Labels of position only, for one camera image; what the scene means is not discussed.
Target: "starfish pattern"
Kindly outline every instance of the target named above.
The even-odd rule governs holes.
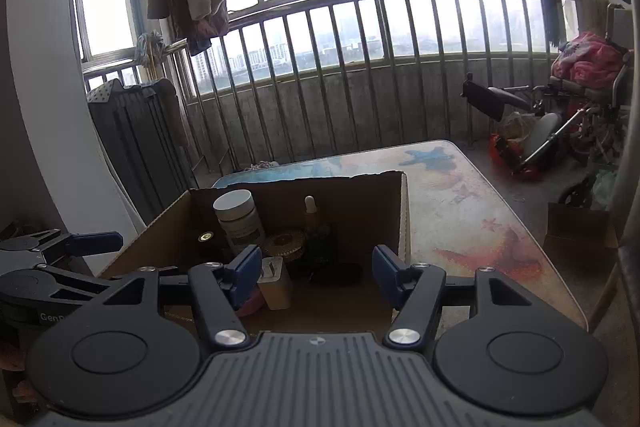
[[[500,223],[495,222],[495,217],[492,217],[491,219],[482,220],[482,228],[491,230],[492,232],[495,232],[495,229],[498,229],[501,226],[502,225]]]
[[[466,198],[468,198],[469,196],[475,196],[476,198],[478,197],[478,195],[472,190],[469,190],[465,184],[460,185],[460,187],[458,188],[454,188],[453,191],[457,194],[457,196],[453,199],[455,204],[460,203],[460,201],[466,200]]]

